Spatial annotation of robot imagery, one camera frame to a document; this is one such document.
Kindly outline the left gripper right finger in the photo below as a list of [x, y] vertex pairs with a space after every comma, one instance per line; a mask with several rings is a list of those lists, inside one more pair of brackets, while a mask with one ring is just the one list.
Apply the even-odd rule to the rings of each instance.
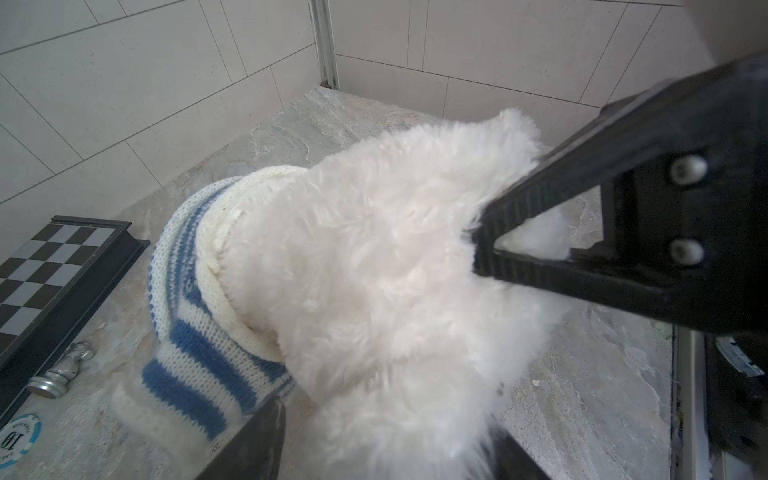
[[549, 480], [548, 474], [502, 426], [492, 429], [489, 453], [496, 480]]

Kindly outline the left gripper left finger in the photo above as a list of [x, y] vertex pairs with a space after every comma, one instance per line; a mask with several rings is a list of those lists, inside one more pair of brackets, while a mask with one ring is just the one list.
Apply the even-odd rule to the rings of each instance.
[[285, 405], [279, 397], [273, 397], [261, 406], [196, 480], [277, 479], [285, 435]]

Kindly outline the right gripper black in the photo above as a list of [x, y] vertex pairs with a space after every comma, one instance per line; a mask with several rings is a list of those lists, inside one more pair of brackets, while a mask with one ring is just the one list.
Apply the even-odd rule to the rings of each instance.
[[[602, 240], [569, 260], [497, 240], [599, 187]], [[756, 55], [617, 103], [485, 211], [484, 277], [693, 329], [767, 331], [767, 59]]]

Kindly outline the blue white striped sweater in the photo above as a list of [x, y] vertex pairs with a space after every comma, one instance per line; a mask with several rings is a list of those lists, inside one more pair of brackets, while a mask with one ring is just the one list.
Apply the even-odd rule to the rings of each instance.
[[138, 379], [116, 387], [112, 405], [186, 470], [202, 468], [269, 398], [295, 387], [275, 339], [237, 316], [218, 275], [247, 207], [304, 171], [271, 166], [209, 184], [178, 207], [155, 245], [148, 299], [157, 352]]

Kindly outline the white teddy bear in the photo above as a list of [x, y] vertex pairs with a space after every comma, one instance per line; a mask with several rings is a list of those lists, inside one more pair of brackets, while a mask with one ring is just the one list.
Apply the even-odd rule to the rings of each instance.
[[215, 276], [316, 404], [320, 479], [488, 479], [497, 400], [570, 309], [482, 277], [471, 233], [532, 171], [534, 122], [386, 132], [261, 187], [232, 187]]

